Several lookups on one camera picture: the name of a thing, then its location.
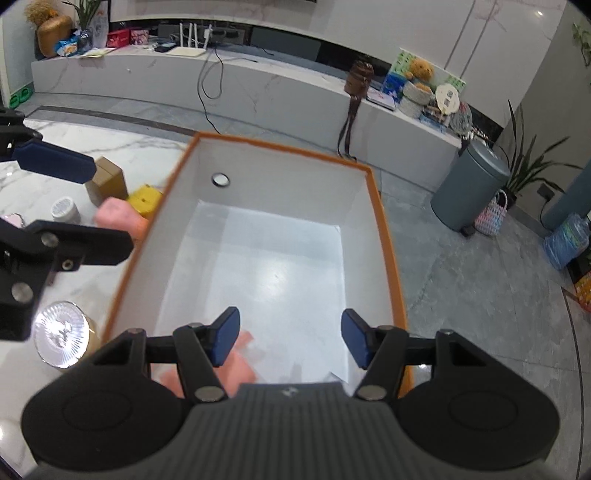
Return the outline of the gold round compact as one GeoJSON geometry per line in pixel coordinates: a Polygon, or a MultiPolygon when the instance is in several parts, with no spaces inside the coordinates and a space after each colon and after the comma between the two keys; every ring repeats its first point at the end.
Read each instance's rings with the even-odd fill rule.
{"type": "Polygon", "coordinates": [[[54,302],[40,310],[32,336],[41,360],[59,370],[75,366],[100,346],[95,322],[69,301],[54,302]]]}

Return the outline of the pink pump bottle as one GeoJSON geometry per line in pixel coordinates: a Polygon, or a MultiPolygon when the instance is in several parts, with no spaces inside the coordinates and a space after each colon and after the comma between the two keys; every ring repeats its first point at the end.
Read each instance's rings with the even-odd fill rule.
{"type": "Polygon", "coordinates": [[[127,232],[134,241],[145,236],[148,220],[142,217],[127,201],[108,197],[98,207],[94,223],[100,228],[127,232]]]}

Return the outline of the small grey cream jar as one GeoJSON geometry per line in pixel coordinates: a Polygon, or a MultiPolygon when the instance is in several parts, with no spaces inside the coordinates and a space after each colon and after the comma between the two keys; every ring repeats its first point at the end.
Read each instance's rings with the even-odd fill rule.
{"type": "Polygon", "coordinates": [[[80,212],[71,197],[62,197],[56,200],[50,209],[54,221],[61,223],[79,224],[80,212]]]}

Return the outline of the pink round compact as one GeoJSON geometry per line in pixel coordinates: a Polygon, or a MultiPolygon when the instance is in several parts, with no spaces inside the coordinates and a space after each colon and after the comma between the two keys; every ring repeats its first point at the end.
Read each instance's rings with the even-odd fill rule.
{"type": "Polygon", "coordinates": [[[23,218],[17,213],[2,215],[1,219],[19,229],[25,226],[23,218]]]}

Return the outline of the brown cardboard box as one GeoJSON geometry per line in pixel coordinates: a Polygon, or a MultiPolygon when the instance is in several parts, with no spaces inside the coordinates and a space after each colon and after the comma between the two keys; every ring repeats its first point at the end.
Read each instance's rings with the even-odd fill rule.
{"type": "Polygon", "coordinates": [[[91,203],[99,207],[109,197],[126,200],[128,191],[122,169],[104,156],[95,160],[95,166],[93,178],[85,183],[91,203]]]}

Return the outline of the yellow object behind bottle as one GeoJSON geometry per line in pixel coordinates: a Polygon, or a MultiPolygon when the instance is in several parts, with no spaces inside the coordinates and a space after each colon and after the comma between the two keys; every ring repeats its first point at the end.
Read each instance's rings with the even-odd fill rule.
{"type": "Polygon", "coordinates": [[[157,188],[144,184],[128,196],[127,202],[141,217],[150,220],[161,198],[162,193],[157,188]]]}

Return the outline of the golden vase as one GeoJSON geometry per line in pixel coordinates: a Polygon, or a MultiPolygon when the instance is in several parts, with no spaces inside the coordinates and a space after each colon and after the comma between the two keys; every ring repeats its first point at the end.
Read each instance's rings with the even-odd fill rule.
{"type": "Polygon", "coordinates": [[[72,24],[69,16],[58,15],[46,20],[37,28],[39,50],[45,58],[56,56],[55,46],[59,41],[70,37],[72,24]]]}

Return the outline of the orange white storage box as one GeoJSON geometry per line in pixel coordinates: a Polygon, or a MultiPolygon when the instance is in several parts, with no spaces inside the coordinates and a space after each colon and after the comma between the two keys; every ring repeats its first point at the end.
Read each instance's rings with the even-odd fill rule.
{"type": "Polygon", "coordinates": [[[362,380],[341,334],[353,309],[407,324],[392,236],[366,165],[199,133],[136,244],[103,329],[168,335],[238,308],[261,383],[362,380]]]}

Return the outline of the woven pastel basket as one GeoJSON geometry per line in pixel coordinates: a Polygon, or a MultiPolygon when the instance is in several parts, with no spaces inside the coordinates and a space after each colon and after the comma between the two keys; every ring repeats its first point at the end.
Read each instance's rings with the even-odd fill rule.
{"type": "Polygon", "coordinates": [[[496,237],[503,225],[507,211],[508,197],[506,192],[501,189],[475,220],[475,229],[483,235],[496,237]]]}

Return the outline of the white wifi router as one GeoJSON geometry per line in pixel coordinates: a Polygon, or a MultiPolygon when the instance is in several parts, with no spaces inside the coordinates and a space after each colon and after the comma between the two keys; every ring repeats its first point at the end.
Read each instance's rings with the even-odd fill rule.
{"type": "Polygon", "coordinates": [[[188,24],[188,34],[187,36],[183,35],[183,24],[179,24],[179,45],[174,46],[170,50],[166,52],[167,55],[171,56],[178,56],[178,57],[188,57],[188,58],[197,58],[201,55],[206,53],[209,40],[211,39],[212,34],[212,25],[209,24],[204,29],[204,38],[202,38],[202,42],[198,41],[197,36],[197,23],[189,23],[188,24]]]}

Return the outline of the blue water jug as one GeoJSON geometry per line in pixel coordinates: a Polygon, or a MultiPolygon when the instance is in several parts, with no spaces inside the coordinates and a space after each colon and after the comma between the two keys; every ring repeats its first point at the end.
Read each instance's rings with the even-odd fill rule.
{"type": "Polygon", "coordinates": [[[543,250],[549,263],[562,270],[571,260],[589,246],[590,221],[587,216],[570,214],[565,221],[543,241],[543,250]]]}

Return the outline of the green potted plant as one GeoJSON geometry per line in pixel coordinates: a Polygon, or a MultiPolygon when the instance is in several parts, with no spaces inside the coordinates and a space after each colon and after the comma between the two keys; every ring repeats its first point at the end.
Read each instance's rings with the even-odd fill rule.
{"type": "Polygon", "coordinates": [[[553,192],[564,193],[565,190],[561,186],[545,177],[545,172],[554,167],[583,170],[581,166],[549,158],[549,155],[565,144],[570,137],[563,137],[536,154],[534,149],[537,144],[537,136],[534,135],[529,143],[526,143],[523,111],[516,112],[511,101],[508,101],[508,107],[510,113],[508,127],[512,143],[509,146],[504,146],[502,141],[498,140],[495,148],[501,154],[510,171],[509,180],[503,187],[509,199],[509,206],[512,207],[517,202],[518,195],[532,184],[543,183],[553,192]]]}

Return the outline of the round paper fan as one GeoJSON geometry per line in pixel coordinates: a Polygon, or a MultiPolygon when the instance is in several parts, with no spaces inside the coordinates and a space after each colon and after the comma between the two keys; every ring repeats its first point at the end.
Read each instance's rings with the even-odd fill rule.
{"type": "Polygon", "coordinates": [[[457,88],[450,83],[444,83],[437,87],[435,99],[437,107],[443,115],[449,116],[459,110],[459,92],[457,88]]]}

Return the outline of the brown leather bag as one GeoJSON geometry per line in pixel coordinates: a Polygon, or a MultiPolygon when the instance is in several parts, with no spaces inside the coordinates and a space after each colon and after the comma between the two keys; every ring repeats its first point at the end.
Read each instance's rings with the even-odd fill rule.
{"type": "Polygon", "coordinates": [[[374,77],[374,67],[365,57],[356,59],[346,77],[345,92],[349,95],[349,108],[346,120],[339,131],[337,153],[339,157],[356,162],[356,157],[351,154],[351,142],[353,125],[359,112],[363,99],[367,97],[370,82],[374,77]]]}

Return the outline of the teddy bear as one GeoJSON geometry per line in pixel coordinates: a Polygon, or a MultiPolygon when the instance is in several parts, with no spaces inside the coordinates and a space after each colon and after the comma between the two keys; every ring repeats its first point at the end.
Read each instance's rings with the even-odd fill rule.
{"type": "Polygon", "coordinates": [[[433,76],[434,68],[431,63],[419,57],[416,57],[411,61],[405,72],[405,77],[408,81],[414,84],[424,84],[427,86],[431,85],[433,76]]]}

